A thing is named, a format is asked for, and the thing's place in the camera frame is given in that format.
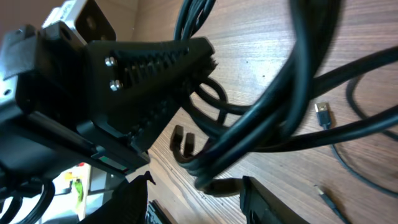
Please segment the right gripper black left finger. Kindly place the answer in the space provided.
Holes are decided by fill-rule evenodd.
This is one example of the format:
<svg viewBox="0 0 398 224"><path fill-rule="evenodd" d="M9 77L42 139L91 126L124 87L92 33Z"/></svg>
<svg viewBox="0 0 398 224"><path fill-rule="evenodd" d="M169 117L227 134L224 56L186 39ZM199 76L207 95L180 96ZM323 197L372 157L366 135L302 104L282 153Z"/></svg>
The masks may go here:
<svg viewBox="0 0 398 224"><path fill-rule="evenodd" d="M127 184L120 184L112 198L79 224L144 224L147 212L147 182L155 184L149 171Z"/></svg>

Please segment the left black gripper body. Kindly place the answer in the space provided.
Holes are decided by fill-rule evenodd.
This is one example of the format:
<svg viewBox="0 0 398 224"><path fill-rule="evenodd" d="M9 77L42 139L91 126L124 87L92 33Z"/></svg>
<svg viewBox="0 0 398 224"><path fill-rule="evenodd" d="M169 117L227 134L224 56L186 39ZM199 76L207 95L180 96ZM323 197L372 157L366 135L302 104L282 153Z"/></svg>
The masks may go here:
<svg viewBox="0 0 398 224"><path fill-rule="evenodd" d="M27 25L5 35L1 48L1 185L28 187L85 162L125 176L149 163L129 135L119 104L77 36L62 22L42 30Z"/></svg>

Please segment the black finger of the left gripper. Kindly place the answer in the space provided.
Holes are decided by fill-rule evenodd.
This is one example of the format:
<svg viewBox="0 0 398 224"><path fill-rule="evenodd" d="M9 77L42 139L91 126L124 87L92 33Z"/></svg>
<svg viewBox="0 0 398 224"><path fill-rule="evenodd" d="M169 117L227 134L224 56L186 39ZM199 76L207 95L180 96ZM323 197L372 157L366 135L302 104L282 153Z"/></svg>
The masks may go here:
<svg viewBox="0 0 398 224"><path fill-rule="evenodd" d="M204 37L166 42L94 41L85 47L88 119L115 138L147 151L179 105L173 93L214 68Z"/></svg>

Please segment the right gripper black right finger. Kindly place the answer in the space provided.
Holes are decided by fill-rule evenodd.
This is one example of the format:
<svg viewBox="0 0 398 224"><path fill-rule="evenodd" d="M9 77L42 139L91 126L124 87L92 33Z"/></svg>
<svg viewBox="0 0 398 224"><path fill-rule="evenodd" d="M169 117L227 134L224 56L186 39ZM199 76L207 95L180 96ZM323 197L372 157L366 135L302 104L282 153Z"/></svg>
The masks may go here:
<svg viewBox="0 0 398 224"><path fill-rule="evenodd" d="M243 176L240 209L250 224L308 224L257 179Z"/></svg>

